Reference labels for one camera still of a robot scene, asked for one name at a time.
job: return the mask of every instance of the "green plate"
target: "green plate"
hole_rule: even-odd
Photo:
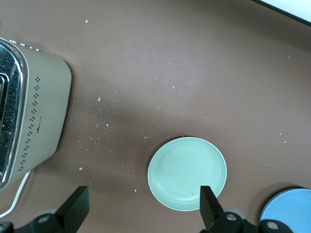
[[[182,137],[162,146],[148,168],[148,184],[163,205],[179,211],[200,208],[200,187],[219,196],[227,177],[225,159],[210,142]]]

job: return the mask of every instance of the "brown table surface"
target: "brown table surface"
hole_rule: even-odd
[[[198,233],[199,211],[162,206],[147,183],[155,151],[183,135],[222,152],[219,202],[252,223],[278,190],[311,188],[310,27],[250,0],[2,0],[0,21],[1,37],[73,73],[59,148],[2,221],[26,224],[88,185],[81,233]]]

